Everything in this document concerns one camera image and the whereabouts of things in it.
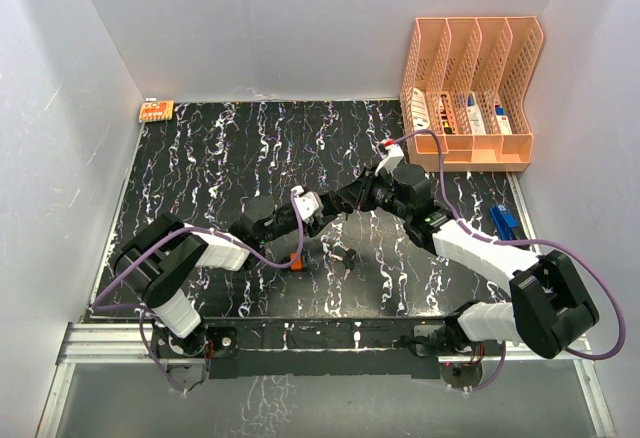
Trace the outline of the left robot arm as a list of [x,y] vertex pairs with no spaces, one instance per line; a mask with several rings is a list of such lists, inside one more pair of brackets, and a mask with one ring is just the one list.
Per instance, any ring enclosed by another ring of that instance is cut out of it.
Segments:
[[261,246],[293,231],[302,242],[320,233],[339,214],[354,211],[354,202],[336,192],[318,194],[297,186],[293,200],[276,208],[266,196],[250,199],[239,219],[219,236],[197,232],[171,213],[164,213],[119,251],[113,266],[167,329],[174,350],[186,357],[200,354],[206,329],[183,283],[195,268],[248,269]]

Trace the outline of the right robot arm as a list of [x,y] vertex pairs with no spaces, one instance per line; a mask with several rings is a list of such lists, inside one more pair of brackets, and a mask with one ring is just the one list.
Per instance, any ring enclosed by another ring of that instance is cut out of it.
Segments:
[[508,294],[504,303],[469,302],[446,317],[446,343],[457,354],[469,354],[485,341],[510,341],[551,359],[599,321],[565,253],[540,255],[471,231],[438,205],[430,180],[416,165],[403,164],[391,173],[367,169],[330,197],[339,213],[380,208],[394,215],[414,245],[468,268]]

